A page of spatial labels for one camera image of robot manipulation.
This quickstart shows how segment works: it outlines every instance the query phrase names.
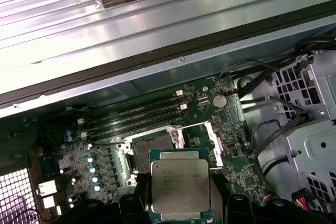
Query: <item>blue capacitor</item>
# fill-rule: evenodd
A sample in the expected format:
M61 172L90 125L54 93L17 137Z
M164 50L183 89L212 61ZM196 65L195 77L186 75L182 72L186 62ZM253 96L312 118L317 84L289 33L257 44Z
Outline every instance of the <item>blue capacitor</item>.
M99 185L95 185L94 190L95 191L99 191L100 190L100 186Z
M90 173L95 173L96 172L96 168L94 166L90 167Z

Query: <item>ventilation grille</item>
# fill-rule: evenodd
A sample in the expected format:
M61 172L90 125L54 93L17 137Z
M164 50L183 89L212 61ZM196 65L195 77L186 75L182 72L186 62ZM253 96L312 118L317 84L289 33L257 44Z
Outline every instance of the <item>ventilation grille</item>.
M308 63L303 60L276 72L275 80L279 97L296 106L320 104L320 96ZM287 119L295 116L295 111L283 106Z
M27 169L0 176L0 223L39 223Z
M333 187L330 187L330 190L332 192L332 196L334 197L334 200L336 201L336 174L329 172L330 178L331 178L331 182Z
M320 199L322 199L324 202L331 202L330 196L328 194L327 186L315 179L312 179L310 177L307 177L308 183L310 185L310 190L313 194L318 196Z

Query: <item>colored wires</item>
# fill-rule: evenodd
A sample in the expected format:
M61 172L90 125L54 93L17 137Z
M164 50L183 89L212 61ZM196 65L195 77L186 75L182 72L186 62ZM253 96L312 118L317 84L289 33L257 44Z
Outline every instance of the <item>colored wires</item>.
M264 207L267 203L267 201L269 201L271 199L272 195L271 194L268 194L266 195L263 199L262 199L262 203L261 205Z
M308 207L308 205L306 203L306 200L305 200L305 198L303 196L300 197L300 198L298 198L298 199L296 199L296 205L302 207L306 211L309 210L309 207Z

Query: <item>chip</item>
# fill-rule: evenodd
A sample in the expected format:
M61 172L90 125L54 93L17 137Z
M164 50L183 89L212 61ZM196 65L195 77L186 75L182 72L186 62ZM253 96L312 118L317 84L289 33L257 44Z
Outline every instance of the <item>chip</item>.
M169 134L158 136L154 139L136 143L133 147L134 158L139 173L148 173L149 151L154 149L172 149L173 143Z
M254 185L254 183L255 183L253 177L246 177L246 178L244 178L244 180L245 180L245 185L246 186L251 186L251 185Z

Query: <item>mesh panel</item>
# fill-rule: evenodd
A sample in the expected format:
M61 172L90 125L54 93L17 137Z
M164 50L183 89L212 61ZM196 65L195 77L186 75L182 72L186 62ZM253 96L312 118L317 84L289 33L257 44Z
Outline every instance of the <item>mesh panel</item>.
M27 169L0 176L0 224L39 223Z

